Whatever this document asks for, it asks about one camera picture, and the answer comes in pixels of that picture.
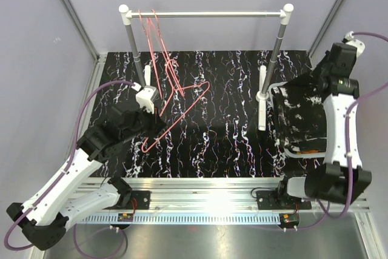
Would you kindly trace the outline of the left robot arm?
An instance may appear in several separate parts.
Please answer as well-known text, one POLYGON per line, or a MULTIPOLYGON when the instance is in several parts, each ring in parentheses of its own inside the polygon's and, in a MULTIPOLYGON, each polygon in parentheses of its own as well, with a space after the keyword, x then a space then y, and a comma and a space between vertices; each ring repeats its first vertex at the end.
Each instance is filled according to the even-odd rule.
POLYGON ((105 119, 88 128, 64 165, 24 203, 12 203, 6 213, 32 246, 45 251, 76 223, 106 208, 134 206, 132 188, 121 177, 74 201, 70 195, 106 161, 116 157, 134 138, 155 136, 166 123, 158 109, 115 105, 105 119))

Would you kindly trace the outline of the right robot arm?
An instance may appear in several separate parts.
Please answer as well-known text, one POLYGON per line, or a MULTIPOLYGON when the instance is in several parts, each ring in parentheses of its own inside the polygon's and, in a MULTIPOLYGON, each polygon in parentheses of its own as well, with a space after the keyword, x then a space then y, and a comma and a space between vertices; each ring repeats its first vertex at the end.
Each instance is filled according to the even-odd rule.
POLYGON ((305 177, 285 180, 275 193, 275 201, 289 208, 297 198, 315 198, 349 207, 372 182, 358 153, 356 110, 360 102, 359 83, 350 78, 363 48, 357 42, 336 42, 309 75, 287 83, 288 92, 316 88, 326 115, 326 151, 324 163, 305 177))

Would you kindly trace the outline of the black and white trousers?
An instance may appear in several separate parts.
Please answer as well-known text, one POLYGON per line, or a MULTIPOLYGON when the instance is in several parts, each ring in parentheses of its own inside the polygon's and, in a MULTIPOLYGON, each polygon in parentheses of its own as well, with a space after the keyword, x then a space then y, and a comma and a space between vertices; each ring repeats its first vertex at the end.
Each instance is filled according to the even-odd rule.
POLYGON ((326 115, 312 75, 303 74, 271 90, 275 136, 289 150, 326 151, 326 115))

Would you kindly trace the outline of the orange trousers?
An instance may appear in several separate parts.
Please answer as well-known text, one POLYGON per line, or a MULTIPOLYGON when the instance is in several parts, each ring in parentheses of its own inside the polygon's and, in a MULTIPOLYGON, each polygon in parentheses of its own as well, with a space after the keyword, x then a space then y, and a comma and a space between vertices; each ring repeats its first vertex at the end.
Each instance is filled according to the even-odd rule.
POLYGON ((321 150, 303 150, 299 151, 297 154, 310 154, 310 153, 322 153, 321 150))

